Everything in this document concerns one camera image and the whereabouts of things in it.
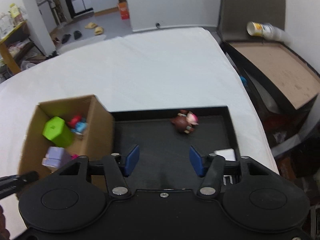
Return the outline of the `person's left hand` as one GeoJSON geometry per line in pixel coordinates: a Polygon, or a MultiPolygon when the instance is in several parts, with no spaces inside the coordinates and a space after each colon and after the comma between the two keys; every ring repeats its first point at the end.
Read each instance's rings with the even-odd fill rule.
{"type": "Polygon", "coordinates": [[[0,206],[0,234],[3,239],[10,239],[10,232],[6,228],[6,220],[2,206],[0,206]]]}

